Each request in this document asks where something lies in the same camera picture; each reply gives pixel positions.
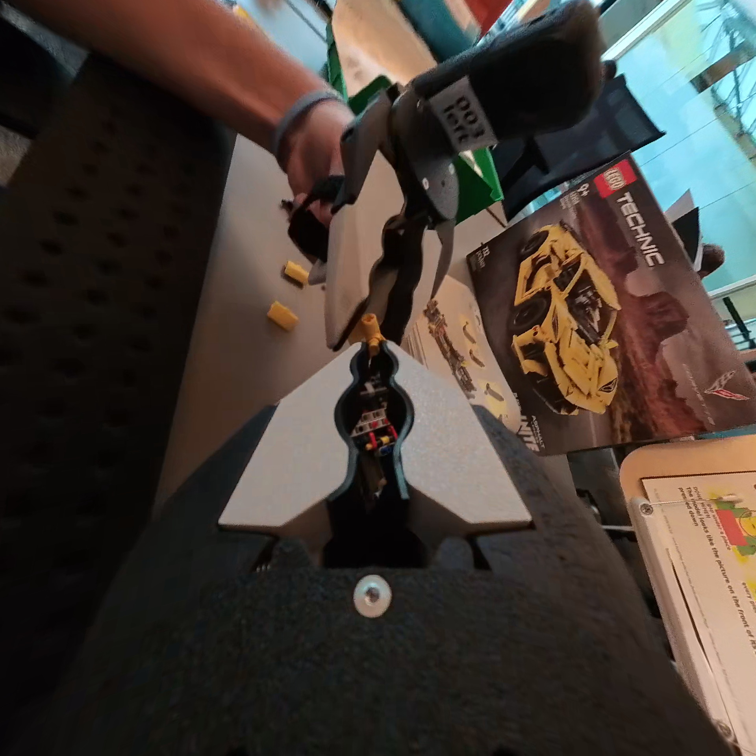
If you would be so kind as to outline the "lego car chassis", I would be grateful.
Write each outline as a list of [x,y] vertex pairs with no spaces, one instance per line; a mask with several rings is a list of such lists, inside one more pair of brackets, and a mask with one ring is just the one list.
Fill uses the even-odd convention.
[[389,420],[389,388],[377,372],[360,385],[361,414],[351,438],[358,449],[358,471],[363,488],[373,498],[388,483],[388,468],[398,434]]

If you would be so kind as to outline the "lego instruction booklet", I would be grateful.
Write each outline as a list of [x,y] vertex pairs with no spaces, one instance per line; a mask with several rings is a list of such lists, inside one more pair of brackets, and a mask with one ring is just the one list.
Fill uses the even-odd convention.
[[402,340],[402,349],[455,385],[470,404],[487,409],[508,430],[520,427],[512,389],[487,341],[472,291],[446,277]]

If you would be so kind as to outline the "blue wristband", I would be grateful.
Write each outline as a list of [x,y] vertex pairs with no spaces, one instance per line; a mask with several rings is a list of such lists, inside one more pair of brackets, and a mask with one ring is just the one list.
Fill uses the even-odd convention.
[[305,119],[313,109],[323,103],[330,102],[336,102],[341,105],[345,104],[343,97],[333,89],[318,89],[310,91],[298,98],[279,120],[271,137],[271,153],[275,157],[279,167],[284,172],[287,172],[291,135],[300,125],[300,122]]

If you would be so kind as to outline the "green plastic bin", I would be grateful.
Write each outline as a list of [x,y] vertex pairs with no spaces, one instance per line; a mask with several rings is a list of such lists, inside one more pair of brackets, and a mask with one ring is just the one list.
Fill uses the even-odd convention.
[[[322,72],[335,90],[344,96],[355,115],[365,110],[381,91],[392,86],[392,82],[386,76],[379,75],[357,94],[347,96],[344,71],[331,22],[326,23],[326,63]],[[494,160],[488,148],[468,150],[459,154],[454,166],[459,184],[457,224],[503,200]]]

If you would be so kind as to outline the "blue plastic package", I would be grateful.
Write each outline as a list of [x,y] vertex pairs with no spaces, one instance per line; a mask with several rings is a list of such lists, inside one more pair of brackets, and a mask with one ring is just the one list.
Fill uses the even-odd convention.
[[399,1],[398,5],[414,31],[430,48],[465,49],[478,41],[473,17],[458,20],[444,1]]

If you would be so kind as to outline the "flat white paper bag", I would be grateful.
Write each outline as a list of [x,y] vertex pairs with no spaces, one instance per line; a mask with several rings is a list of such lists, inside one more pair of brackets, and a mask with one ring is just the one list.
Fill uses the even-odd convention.
[[337,1],[331,29],[349,98],[380,77],[406,85],[436,66],[397,2]]

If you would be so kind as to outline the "black mesh office chair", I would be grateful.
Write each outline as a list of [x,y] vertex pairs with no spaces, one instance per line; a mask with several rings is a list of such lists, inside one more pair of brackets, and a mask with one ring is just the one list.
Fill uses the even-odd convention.
[[623,74],[606,81],[590,113],[575,126],[498,143],[492,155],[509,221],[560,184],[657,141],[661,131]]

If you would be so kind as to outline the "person's left hand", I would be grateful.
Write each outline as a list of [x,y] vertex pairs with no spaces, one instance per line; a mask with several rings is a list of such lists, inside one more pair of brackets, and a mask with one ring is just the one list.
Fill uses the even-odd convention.
[[290,137],[285,172],[295,200],[303,200],[330,175],[343,173],[341,138],[352,120],[346,104],[330,102],[319,105],[300,122]]

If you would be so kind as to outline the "red tote bag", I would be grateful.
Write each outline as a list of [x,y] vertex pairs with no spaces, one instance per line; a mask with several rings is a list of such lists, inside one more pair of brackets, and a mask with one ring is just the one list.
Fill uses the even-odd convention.
[[512,1],[468,0],[465,3],[477,24],[479,33],[483,34],[495,24]]

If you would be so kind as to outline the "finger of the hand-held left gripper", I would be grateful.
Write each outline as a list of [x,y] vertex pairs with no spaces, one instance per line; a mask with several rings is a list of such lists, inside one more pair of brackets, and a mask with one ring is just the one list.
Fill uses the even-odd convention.
[[379,319],[381,333],[401,344],[406,324],[389,304],[407,254],[404,195],[395,176],[368,176],[354,203],[330,223],[326,260],[326,345],[341,349],[365,314]]
[[384,250],[395,277],[389,287],[384,313],[384,336],[400,344],[435,298],[446,277],[454,247],[454,222],[428,228],[420,219],[389,229]]

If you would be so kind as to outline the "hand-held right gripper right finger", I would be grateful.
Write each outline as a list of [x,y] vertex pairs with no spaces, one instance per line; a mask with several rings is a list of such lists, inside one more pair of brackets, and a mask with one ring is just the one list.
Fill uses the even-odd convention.
[[502,460],[460,392],[393,343],[397,390],[411,424],[398,452],[412,530],[519,530],[532,524]]

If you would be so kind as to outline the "yellow car lego box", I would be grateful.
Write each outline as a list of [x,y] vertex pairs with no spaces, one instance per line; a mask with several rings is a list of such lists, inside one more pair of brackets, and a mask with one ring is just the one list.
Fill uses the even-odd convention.
[[754,425],[754,377],[630,154],[467,255],[543,456]]

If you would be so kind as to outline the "person's left forearm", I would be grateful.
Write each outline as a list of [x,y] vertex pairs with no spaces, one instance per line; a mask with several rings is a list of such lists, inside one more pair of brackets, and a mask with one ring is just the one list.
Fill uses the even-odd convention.
[[243,23],[204,1],[18,1],[24,14],[99,52],[266,149],[302,97],[324,82]]

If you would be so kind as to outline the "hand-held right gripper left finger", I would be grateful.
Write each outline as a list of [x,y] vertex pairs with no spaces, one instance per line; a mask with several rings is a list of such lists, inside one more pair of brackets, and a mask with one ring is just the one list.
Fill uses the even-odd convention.
[[279,401],[220,515],[222,528],[330,528],[325,502],[348,471],[335,408],[363,351],[353,345]]

